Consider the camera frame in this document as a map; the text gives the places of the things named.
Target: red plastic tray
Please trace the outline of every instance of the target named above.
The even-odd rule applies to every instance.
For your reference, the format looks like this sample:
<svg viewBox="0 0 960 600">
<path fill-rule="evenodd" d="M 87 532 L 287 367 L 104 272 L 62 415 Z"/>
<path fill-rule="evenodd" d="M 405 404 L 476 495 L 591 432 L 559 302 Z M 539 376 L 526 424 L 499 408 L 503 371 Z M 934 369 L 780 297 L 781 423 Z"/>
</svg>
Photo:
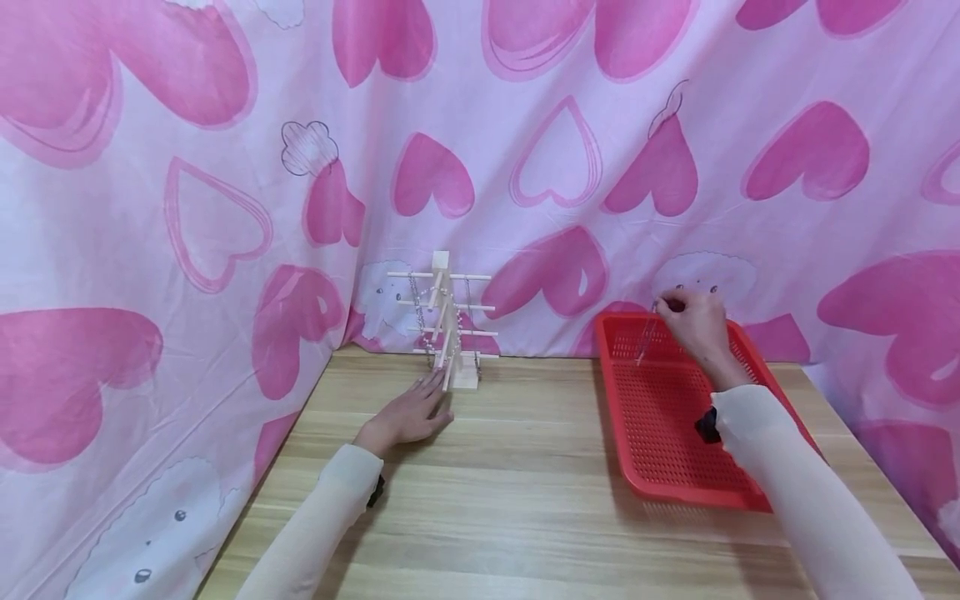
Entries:
<svg viewBox="0 0 960 600">
<path fill-rule="evenodd" d="M 644 326 L 653 336 L 638 366 Z M 727 321 L 730 348 L 756 383 L 770 388 L 816 443 L 740 326 Z M 657 315 L 606 313 L 596 320 L 600 363 L 623 476 L 644 498 L 771 512 L 753 479 L 721 444 L 705 444 L 694 423 L 710 408 L 710 386 Z"/>
</svg>

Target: white long sleeve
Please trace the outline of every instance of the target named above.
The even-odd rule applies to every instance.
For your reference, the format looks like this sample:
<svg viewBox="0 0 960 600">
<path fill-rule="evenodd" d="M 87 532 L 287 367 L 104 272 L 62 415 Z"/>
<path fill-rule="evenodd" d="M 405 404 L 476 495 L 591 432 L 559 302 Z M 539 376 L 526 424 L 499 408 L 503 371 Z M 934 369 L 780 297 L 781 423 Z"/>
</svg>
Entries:
<svg viewBox="0 0 960 600">
<path fill-rule="evenodd" d="M 236 600 L 311 600 L 347 529 L 364 513 L 383 461 L 345 445 L 256 564 Z"/>
<path fill-rule="evenodd" d="M 724 448 L 766 493 L 824 600 L 922 599 L 890 543 L 769 389 L 713 395 Z"/>
</svg>

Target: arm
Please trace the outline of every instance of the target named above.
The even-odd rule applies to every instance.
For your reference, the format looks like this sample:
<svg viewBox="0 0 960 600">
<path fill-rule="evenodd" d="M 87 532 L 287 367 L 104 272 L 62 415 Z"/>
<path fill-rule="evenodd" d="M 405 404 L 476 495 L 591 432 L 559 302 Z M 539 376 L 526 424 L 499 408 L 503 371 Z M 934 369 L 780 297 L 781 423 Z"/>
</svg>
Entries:
<svg viewBox="0 0 960 600">
<path fill-rule="evenodd" d="M 713 384 L 724 448 L 767 495 L 817 595 L 923 598 L 870 516 L 777 397 L 754 385 L 732 356 L 720 299 L 669 290 L 658 299 L 657 312 Z"/>
<path fill-rule="evenodd" d="M 236 600 L 310 600 L 333 551 L 364 513 L 396 444 L 425 440 L 453 421 L 439 410 L 444 372 L 423 377 L 360 429 L 320 473 L 317 487 L 253 568 Z"/>
<path fill-rule="evenodd" d="M 760 485 L 825 600 L 922 599 L 897 553 L 769 389 L 713 395 L 724 448 Z"/>
<path fill-rule="evenodd" d="M 345 445 L 240 588 L 237 600 L 310 600 L 347 529 L 364 513 L 383 461 Z"/>
</svg>

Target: wooden table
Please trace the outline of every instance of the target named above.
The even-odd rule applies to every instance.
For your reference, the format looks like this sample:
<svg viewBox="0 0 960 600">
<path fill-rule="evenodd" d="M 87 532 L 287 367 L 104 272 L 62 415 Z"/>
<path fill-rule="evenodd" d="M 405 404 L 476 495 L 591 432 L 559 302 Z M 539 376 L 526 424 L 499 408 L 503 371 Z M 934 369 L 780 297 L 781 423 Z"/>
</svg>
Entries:
<svg viewBox="0 0 960 600">
<path fill-rule="evenodd" d="M 233 598 L 326 460 L 424 370 L 423 357 L 334 355 L 199 599 Z M 927 598 L 960 598 L 960 574 L 800 368 L 773 372 Z M 389 461 L 389 494 L 348 532 L 317 598 L 814 597 L 772 516 L 629 491 L 595 361 L 505 358 L 483 374 L 436 442 Z"/>
</svg>

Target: black wristband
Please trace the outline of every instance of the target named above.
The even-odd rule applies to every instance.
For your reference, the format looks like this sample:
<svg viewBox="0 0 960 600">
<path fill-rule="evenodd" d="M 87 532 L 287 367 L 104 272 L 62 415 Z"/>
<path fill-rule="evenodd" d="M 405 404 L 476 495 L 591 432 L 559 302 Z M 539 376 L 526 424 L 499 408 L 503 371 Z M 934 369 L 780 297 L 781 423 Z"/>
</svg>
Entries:
<svg viewBox="0 0 960 600">
<path fill-rule="evenodd" d="M 367 508 L 373 508 L 373 505 L 376 504 L 376 501 L 380 499 L 380 496 L 383 495 L 383 489 L 386 487 L 387 481 L 383 478 L 383 475 L 380 475 L 376 479 L 376 489 L 373 490 L 373 493 L 370 495 L 370 500 L 367 501 Z"/>
<path fill-rule="evenodd" d="M 720 432 L 717 431 L 717 409 L 710 407 L 703 417 L 693 423 L 693 428 L 700 434 L 704 444 L 719 444 L 723 442 L 720 439 Z"/>
</svg>

